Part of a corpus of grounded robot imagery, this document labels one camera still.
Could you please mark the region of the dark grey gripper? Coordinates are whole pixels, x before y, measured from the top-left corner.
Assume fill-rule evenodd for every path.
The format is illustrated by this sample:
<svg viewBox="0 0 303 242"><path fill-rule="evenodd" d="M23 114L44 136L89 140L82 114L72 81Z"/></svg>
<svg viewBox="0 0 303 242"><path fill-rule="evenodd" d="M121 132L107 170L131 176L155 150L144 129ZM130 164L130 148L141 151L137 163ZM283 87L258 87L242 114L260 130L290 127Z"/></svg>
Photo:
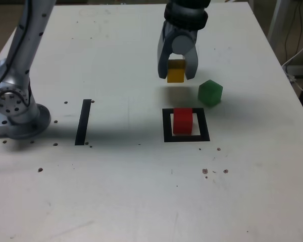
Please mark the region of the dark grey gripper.
<svg viewBox="0 0 303 242"><path fill-rule="evenodd" d="M171 34L184 35L177 36L172 42ZM198 68L198 56L193 40L197 40L197 30L189 31L164 21L157 49L158 75L161 79L167 77L168 59L172 51L174 54L184 57L186 78L190 80L195 77Z"/></svg>

